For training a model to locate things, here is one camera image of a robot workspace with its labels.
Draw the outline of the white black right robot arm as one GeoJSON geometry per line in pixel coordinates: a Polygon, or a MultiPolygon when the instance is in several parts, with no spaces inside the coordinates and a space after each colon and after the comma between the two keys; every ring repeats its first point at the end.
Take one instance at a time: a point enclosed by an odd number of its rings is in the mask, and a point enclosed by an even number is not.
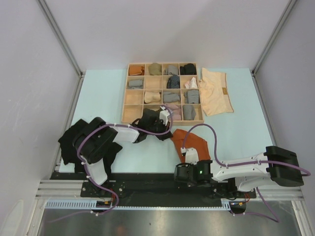
{"type": "Polygon", "coordinates": [[[266,147],[260,153],[237,161],[199,160],[197,150],[182,148],[185,162],[176,165],[174,180],[188,185],[210,185],[233,180],[227,185],[232,197],[265,185],[300,187],[304,185],[304,171],[296,153],[277,147],[266,147]]]}

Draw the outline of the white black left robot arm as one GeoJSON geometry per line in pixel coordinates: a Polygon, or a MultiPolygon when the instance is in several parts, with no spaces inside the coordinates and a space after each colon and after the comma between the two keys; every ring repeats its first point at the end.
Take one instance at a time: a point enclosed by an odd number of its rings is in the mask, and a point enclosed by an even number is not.
{"type": "Polygon", "coordinates": [[[147,109],[141,118],[128,125],[106,123],[100,117],[86,124],[75,136],[72,145],[82,161],[87,178],[93,182],[91,190],[100,197],[108,193],[106,181],[111,176],[111,165],[122,149],[119,143],[136,144],[149,135],[164,141],[172,137],[172,124],[173,112],[164,105],[157,111],[147,109]]]}

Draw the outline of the orange and cream underwear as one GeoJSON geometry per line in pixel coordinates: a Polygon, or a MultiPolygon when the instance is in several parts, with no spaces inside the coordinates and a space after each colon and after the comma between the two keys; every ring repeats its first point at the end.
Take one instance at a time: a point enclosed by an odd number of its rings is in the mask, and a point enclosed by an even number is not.
{"type": "MultiPolygon", "coordinates": [[[[180,162],[185,162],[185,158],[181,154],[181,147],[184,141],[184,138],[187,134],[187,131],[182,129],[176,129],[173,133],[173,137],[171,138],[171,141],[173,142],[175,149],[177,151],[177,154],[179,156],[180,162]]],[[[208,143],[201,137],[189,133],[187,140],[185,142],[185,148],[194,148],[197,150],[199,161],[201,160],[210,160],[210,153],[208,149],[208,143]]]]}

